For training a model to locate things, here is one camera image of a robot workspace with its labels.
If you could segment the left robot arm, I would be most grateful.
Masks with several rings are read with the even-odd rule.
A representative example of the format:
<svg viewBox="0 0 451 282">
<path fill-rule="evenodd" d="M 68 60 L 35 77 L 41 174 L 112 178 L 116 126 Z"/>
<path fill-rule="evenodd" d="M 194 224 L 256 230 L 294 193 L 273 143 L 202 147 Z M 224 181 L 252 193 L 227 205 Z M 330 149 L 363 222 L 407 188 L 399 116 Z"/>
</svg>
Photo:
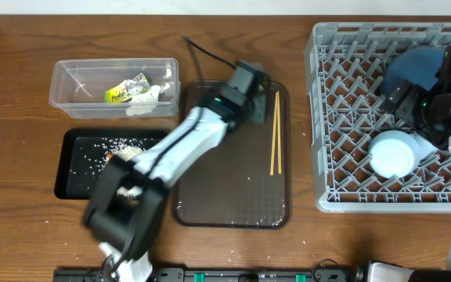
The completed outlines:
<svg viewBox="0 0 451 282">
<path fill-rule="evenodd" d="M 208 89 L 186 119 L 155 146 L 129 160 L 114 155 L 103 169 L 83 223 L 107 250 L 104 281 L 145 281 L 171 188 L 204 154 L 246 120 L 265 119 L 270 77 L 241 60 L 229 81 Z"/>
</svg>

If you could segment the pile of white rice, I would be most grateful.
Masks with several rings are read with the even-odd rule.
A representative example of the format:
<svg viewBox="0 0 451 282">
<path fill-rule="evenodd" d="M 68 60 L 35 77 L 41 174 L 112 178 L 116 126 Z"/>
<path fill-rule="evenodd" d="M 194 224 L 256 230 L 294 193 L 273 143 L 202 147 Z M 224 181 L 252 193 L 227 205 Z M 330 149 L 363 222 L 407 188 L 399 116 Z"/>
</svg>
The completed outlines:
<svg viewBox="0 0 451 282">
<path fill-rule="evenodd" d="M 120 149 L 116 149 L 113 152 L 109 152 L 107 154 L 113 154 L 117 155 L 124 161 L 130 161 L 133 157 L 142 154 L 144 152 L 144 149 L 137 147 L 137 146 L 123 146 Z M 135 186 L 134 188 L 126 188 L 122 186 L 117 190 L 117 195 L 119 197 L 123 197 L 128 200 L 136 200 L 138 196 L 142 194 L 142 189 L 138 186 Z"/>
</svg>

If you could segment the blue plate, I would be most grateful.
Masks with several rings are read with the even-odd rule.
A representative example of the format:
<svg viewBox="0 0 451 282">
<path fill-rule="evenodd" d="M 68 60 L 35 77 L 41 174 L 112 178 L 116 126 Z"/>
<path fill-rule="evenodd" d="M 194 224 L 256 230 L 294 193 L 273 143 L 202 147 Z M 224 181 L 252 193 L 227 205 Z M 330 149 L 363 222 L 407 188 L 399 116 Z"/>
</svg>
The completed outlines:
<svg viewBox="0 0 451 282">
<path fill-rule="evenodd" d="M 381 95 L 388 96 L 402 80 L 430 90 L 438 81 L 435 75 L 443 57 L 444 51 L 434 47 L 419 47 L 397 56 L 385 70 Z"/>
</svg>

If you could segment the light blue small bowl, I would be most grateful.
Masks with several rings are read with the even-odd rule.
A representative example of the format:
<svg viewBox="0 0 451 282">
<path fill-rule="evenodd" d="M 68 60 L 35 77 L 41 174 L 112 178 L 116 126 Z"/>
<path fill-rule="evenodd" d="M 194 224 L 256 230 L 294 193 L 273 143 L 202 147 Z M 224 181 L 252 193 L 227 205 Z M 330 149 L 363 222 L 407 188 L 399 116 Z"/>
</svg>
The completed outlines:
<svg viewBox="0 0 451 282">
<path fill-rule="evenodd" d="M 405 132 L 390 130 L 375 136 L 369 146 L 371 168 L 381 177 L 404 177 L 420 163 L 420 146 Z"/>
</svg>

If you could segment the light blue cup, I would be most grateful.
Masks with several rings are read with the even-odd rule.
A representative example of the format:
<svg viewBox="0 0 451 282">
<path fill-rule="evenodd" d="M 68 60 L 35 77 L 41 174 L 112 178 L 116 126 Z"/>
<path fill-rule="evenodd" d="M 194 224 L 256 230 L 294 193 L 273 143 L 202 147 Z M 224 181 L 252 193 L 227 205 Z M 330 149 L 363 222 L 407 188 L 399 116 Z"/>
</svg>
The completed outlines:
<svg viewBox="0 0 451 282">
<path fill-rule="evenodd" d="M 420 160 L 425 159 L 429 155 L 438 151 L 436 146 L 432 145 L 429 141 L 416 132 L 413 133 L 413 138 L 417 143 L 416 152 Z"/>
</svg>

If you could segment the white tissue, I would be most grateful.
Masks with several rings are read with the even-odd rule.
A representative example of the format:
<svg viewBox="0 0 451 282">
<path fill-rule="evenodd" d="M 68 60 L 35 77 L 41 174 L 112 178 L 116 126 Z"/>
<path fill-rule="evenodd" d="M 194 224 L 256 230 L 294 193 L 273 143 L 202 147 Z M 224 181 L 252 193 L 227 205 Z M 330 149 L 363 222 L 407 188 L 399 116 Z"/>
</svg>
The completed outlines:
<svg viewBox="0 0 451 282">
<path fill-rule="evenodd" d="M 136 116 L 151 113 L 159 102 L 161 94 L 170 88 L 169 84 L 151 85 L 149 88 L 136 88 L 129 92 L 130 106 L 126 110 L 128 116 Z"/>
</svg>

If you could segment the yellow snack packet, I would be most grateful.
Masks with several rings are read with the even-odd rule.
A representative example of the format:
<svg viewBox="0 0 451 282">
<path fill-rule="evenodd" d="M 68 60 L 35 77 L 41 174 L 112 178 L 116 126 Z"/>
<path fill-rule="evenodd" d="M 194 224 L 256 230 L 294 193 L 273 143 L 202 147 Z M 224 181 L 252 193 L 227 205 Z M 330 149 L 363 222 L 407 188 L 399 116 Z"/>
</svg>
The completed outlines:
<svg viewBox="0 0 451 282">
<path fill-rule="evenodd" d="M 130 95 L 125 81 L 104 92 L 104 101 L 106 103 L 123 103 L 129 98 Z"/>
</svg>

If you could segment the foil wrapper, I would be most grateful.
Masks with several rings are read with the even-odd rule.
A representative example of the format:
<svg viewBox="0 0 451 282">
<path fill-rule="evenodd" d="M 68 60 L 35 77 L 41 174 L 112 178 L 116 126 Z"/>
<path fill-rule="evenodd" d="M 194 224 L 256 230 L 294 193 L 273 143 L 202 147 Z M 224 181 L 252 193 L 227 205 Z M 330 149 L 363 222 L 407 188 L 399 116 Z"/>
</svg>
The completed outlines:
<svg viewBox="0 0 451 282">
<path fill-rule="evenodd" d="M 140 73 L 132 79 L 127 79 L 123 81 L 123 94 L 126 97 L 137 96 L 139 94 L 145 93 L 150 87 L 144 73 Z"/>
</svg>

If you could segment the wooden chopstick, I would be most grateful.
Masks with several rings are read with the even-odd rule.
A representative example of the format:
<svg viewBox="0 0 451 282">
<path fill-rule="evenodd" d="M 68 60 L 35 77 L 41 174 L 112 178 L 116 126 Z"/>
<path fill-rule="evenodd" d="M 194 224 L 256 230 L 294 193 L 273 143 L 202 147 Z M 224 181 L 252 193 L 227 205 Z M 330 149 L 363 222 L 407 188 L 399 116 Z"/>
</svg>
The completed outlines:
<svg viewBox="0 0 451 282">
<path fill-rule="evenodd" d="M 273 121 L 272 121 L 272 149 L 271 149 L 271 161 L 270 161 L 270 175 L 274 175 L 274 168 L 275 168 L 275 159 L 276 159 L 276 132 L 277 132 L 277 111 L 278 111 L 278 104 L 279 104 L 279 93 L 276 92 L 275 94 L 275 103 L 274 103 L 274 110 L 273 110 Z"/>
<path fill-rule="evenodd" d="M 281 120 L 280 120 L 280 92 L 276 92 L 276 119 L 277 119 L 277 153 L 278 153 L 278 174 L 282 173 L 282 149 L 281 149 Z"/>
</svg>

